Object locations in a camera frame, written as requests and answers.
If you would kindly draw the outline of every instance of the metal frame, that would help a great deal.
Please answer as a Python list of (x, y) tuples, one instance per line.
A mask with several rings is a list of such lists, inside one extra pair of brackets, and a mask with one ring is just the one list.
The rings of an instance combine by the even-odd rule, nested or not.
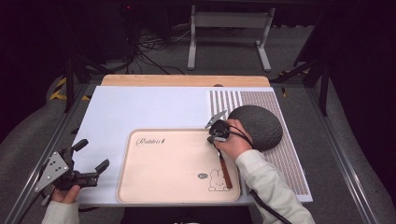
[(306, 88), (306, 92), (308, 94), (309, 100), (316, 110), (319, 122), (326, 131), (329, 141), (332, 144), (332, 154), (334, 155), (338, 167), (340, 168), (340, 171), (346, 181), (346, 185), (350, 191), (350, 194), (352, 195), (352, 198), (358, 207), (363, 222), (367, 224), (379, 223), (373, 208), (367, 200), (367, 196), (363, 190), (363, 187), (361, 186), (361, 182), (359, 181), (359, 178), (356, 175), (349, 158), (347, 157), (347, 154), (338, 144), (332, 123), (330, 122), (329, 118), (321, 114), (321, 108), (318, 106), (318, 95), (313, 88)]
[(264, 45), (267, 40), (275, 9), (268, 13), (234, 13), (234, 12), (197, 12), (195, 6), (191, 8), (191, 42), (187, 69), (195, 68), (195, 54), (197, 41), (196, 27), (243, 27), (263, 29), (262, 39), (256, 41), (257, 51), (262, 60), (265, 72), (271, 72), (271, 65), (265, 53)]
[(320, 96), (319, 96), (318, 104), (322, 114), (324, 116), (327, 116), (326, 102), (327, 102), (327, 90), (329, 86), (330, 71), (329, 71), (329, 66), (326, 64), (325, 61), (314, 60), (313, 62), (305, 63), (301, 66), (294, 68), (293, 70), (286, 73), (282, 77), (271, 79), (270, 83), (272, 85), (283, 83), (283, 81), (286, 81), (291, 77), (295, 77), (307, 69), (309, 69), (309, 72), (303, 80), (303, 84), (305, 87), (307, 88), (314, 87), (315, 84), (318, 82), (319, 78), (321, 77)]
[[(81, 84), (81, 86), (77, 90), (76, 97), (77, 99), (82, 99), (85, 91), (88, 88), (88, 84)], [(47, 144), (44, 152), (42, 153), (40, 159), (38, 160), (33, 172), (29, 176), (23, 190), (18, 197), (18, 200), (15, 202), (14, 206), (11, 209), (11, 212), (8, 214), (5, 224), (8, 223), (18, 223), (18, 220), (21, 218), (23, 212), (26, 210), (30, 201), (34, 198), (35, 194), (35, 185), (38, 179), (38, 175), (40, 172), (41, 166), (46, 162), (46, 160), (50, 157), (52, 152), (56, 151), (59, 147), (61, 137), (66, 129), (66, 126), (69, 120), (73, 117), (76, 112), (80, 101), (76, 101), (71, 106), (68, 113), (64, 113), (56, 130), (54, 131), (49, 143)]]

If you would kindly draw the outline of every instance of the robotic hand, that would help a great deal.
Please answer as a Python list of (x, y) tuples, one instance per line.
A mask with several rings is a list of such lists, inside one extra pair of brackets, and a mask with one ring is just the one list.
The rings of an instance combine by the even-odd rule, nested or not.
[(87, 139), (83, 139), (72, 147), (53, 152), (49, 161), (43, 166), (45, 169), (40, 174), (35, 192), (40, 192), (50, 184), (60, 190), (71, 189), (74, 185), (79, 185), (81, 188), (96, 187), (99, 175), (110, 162), (104, 160), (95, 168), (96, 172), (94, 173), (81, 174), (79, 171), (75, 171), (72, 160), (73, 152), (79, 151), (87, 145)]

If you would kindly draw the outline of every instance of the gray carpet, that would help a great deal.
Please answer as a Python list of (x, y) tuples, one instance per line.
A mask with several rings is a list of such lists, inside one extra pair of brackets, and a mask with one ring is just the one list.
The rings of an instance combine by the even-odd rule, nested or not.
[[(261, 31), (244, 30), (239, 35), (227, 30), (204, 30), (199, 32), (195, 70), (188, 71), (189, 35), (166, 49), (151, 50), (147, 53), (151, 60), (160, 65), (174, 66), (192, 75), (241, 75), (277, 77), (284, 70), (292, 69), (292, 63), (312, 27), (272, 28), (265, 46), (271, 73), (264, 73), (254, 41)], [(120, 62), (109, 63), (112, 67)], [(133, 63), (129, 72), (136, 74), (163, 74), (159, 68), (144, 63)], [(171, 74), (179, 74), (176, 69), (165, 67)], [(51, 94), (59, 79), (49, 87)], [(100, 81), (93, 81), (86, 94), (90, 95)], [(306, 178), (314, 201), (306, 203), (317, 223), (363, 223), (361, 215), (347, 187), (345, 179), (332, 153), (332, 145), (314, 105), (308, 99), (306, 89), (287, 88), (287, 97), (276, 87), (276, 95), (287, 122), (290, 136), (296, 147), (301, 164), (306, 170)], [(74, 135), (71, 134), (83, 119), (89, 101), (81, 101), (77, 112), (68, 123), (64, 135), (60, 137), (59, 147), (70, 147)], [(51, 100), (29, 118), (20, 123), (0, 145), (0, 193), (2, 206), (0, 222), (4, 222), (12, 206), (18, 199), (32, 169), (42, 151), (46, 148), (52, 134), (62, 118), (65, 101)], [(328, 101), (329, 120), (341, 148), (346, 152), (355, 169), (370, 205), (374, 208), (380, 223), (396, 223), (396, 212), (390, 198), (377, 176), (364, 158), (353, 133), (350, 131), (343, 108), (340, 106), (335, 90), (330, 86)], [(39, 223), (44, 216), (45, 207), (41, 200), (35, 203), (23, 223)], [(81, 214), (81, 223), (118, 223), (122, 208), (100, 208)], [(255, 223), (261, 217), (254, 206), (251, 213)]]

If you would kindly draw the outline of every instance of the round black pad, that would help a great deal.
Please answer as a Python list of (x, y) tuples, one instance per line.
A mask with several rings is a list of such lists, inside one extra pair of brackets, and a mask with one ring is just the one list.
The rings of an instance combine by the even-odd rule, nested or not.
[(231, 112), (228, 119), (239, 119), (253, 140), (254, 149), (266, 151), (282, 140), (279, 119), (269, 110), (257, 105), (242, 105)]

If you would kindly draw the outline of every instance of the metal stand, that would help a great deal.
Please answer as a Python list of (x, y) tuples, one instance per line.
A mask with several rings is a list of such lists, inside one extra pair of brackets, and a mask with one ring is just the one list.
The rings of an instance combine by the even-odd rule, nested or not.
[(91, 75), (86, 65), (90, 65), (103, 74), (114, 74), (114, 72), (81, 56), (82, 52), (79, 48), (79, 43), (75, 39), (73, 31), (58, 2), (39, 0), (37, 5), (41, 9), (43, 21), (48, 24), (48, 27), (58, 40), (61, 48), (60, 53), (65, 60), (67, 103), (64, 113), (67, 113), (75, 102), (74, 76), (77, 77), (80, 83), (89, 83), (91, 81)]
[(275, 9), (268, 13), (234, 13), (234, 12), (197, 12), (195, 6), (191, 9), (191, 42), (187, 68), (195, 68), (196, 27), (242, 27), (263, 29), (262, 39), (256, 41), (257, 50), (262, 60), (265, 72), (271, 72), (271, 66), (265, 53), (264, 44), (267, 40)]

